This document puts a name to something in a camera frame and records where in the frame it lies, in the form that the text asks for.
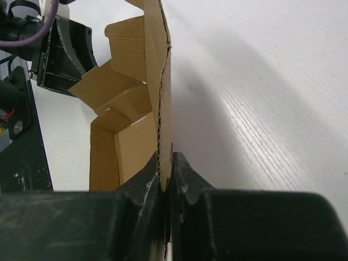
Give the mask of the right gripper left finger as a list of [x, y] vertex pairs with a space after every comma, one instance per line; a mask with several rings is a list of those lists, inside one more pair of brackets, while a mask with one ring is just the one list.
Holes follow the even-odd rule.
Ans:
[[1, 196], [1, 260], [163, 260], [157, 156], [109, 192]]

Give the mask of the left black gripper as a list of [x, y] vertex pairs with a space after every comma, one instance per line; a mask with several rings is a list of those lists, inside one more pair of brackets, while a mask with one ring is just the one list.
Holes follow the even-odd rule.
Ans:
[[[13, 17], [1, 11], [1, 41], [22, 41], [34, 37], [45, 23], [33, 16]], [[82, 76], [97, 66], [92, 48], [92, 29], [71, 19], [57, 16], [41, 38], [20, 47], [1, 51], [23, 60], [39, 55], [37, 85], [59, 94], [74, 96], [69, 90]]]

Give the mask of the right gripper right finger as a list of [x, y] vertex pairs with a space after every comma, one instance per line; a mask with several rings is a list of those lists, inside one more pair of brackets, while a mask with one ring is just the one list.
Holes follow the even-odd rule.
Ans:
[[169, 189], [173, 260], [347, 260], [347, 235], [318, 194], [217, 189], [179, 152]]

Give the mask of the brown cardboard box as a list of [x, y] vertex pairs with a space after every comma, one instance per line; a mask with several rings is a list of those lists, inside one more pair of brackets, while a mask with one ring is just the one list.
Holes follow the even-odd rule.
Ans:
[[78, 260], [164, 260], [173, 153], [171, 39], [161, 1], [132, 1], [143, 15], [106, 26], [111, 59], [71, 92], [90, 125], [90, 224]]

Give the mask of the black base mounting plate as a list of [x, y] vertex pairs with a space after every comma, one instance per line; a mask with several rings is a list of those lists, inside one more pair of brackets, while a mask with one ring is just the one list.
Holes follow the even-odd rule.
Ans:
[[33, 89], [22, 66], [1, 80], [1, 192], [53, 189]]

